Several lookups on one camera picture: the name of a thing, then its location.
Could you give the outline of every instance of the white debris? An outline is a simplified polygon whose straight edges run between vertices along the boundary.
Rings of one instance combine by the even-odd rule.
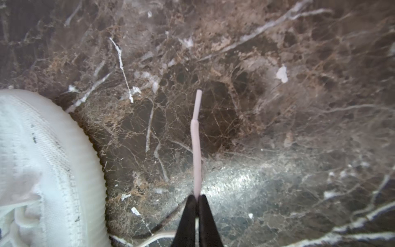
[[[324,200],[330,199],[330,198],[335,197],[335,196],[341,196],[341,195],[342,195],[342,193],[336,192],[334,190],[325,191],[324,192]]]
[[[137,94],[137,93],[141,94],[141,90],[140,90],[139,87],[132,87],[132,89],[130,90],[130,93],[131,93],[132,95],[133,95],[133,94]]]
[[[70,84],[69,85],[69,92],[79,92],[79,91],[78,91],[78,89],[75,86]]]
[[[192,37],[189,37],[189,39],[179,39],[179,41],[181,42],[181,44],[183,46],[185,46],[187,49],[193,47],[194,45],[194,41],[192,40]]]
[[[121,195],[121,201],[124,201],[126,198],[129,198],[131,196],[132,196],[131,194],[122,194]]]
[[[326,180],[327,183],[331,183],[332,182],[332,178],[335,176],[334,172],[329,172],[328,174],[328,179]]]
[[[141,214],[139,213],[139,211],[137,210],[137,208],[132,207],[132,213],[134,213],[137,216],[140,216]]]
[[[282,83],[286,83],[288,81],[287,67],[284,64],[278,69],[276,78],[280,79]]]

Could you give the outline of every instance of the white speck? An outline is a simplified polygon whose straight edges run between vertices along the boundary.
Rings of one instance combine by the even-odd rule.
[[[132,207],[132,213],[134,213],[137,216],[140,216],[141,214],[139,213],[139,211],[137,210],[137,208]]]
[[[370,164],[368,162],[366,162],[366,161],[363,161],[361,163],[361,166],[363,166],[363,167],[370,167]]]
[[[69,85],[69,92],[78,92],[78,89],[75,86],[70,84]]]
[[[347,172],[343,170],[340,172],[340,178],[345,178],[345,177],[347,177]]]
[[[122,194],[121,195],[121,201],[124,201],[126,198],[129,198],[131,196],[132,196],[131,194]]]
[[[132,87],[132,90],[130,90],[130,93],[133,95],[133,94],[136,94],[136,93],[139,93],[139,94],[141,94],[141,91],[140,91],[140,88],[139,87]]]
[[[324,200],[330,199],[330,198],[335,197],[335,196],[341,196],[341,195],[342,195],[341,193],[336,192],[334,190],[325,191],[324,192]]]
[[[326,180],[327,183],[332,183],[332,177],[335,176],[334,172],[329,172],[328,179]]]
[[[182,43],[183,46],[186,48],[191,48],[194,45],[194,41],[192,40],[192,37],[189,37],[189,39],[179,39],[179,41]]]
[[[174,58],[167,64],[167,66],[170,68],[171,66],[175,65],[175,60]]]
[[[282,83],[286,83],[288,81],[287,67],[284,64],[278,69],[276,78],[280,79]]]

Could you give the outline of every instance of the marble floor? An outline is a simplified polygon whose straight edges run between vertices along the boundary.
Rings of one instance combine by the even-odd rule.
[[[203,193],[225,246],[395,246],[394,13],[393,0],[0,0],[0,88],[79,123],[108,231],[133,245],[177,228],[202,89]]]

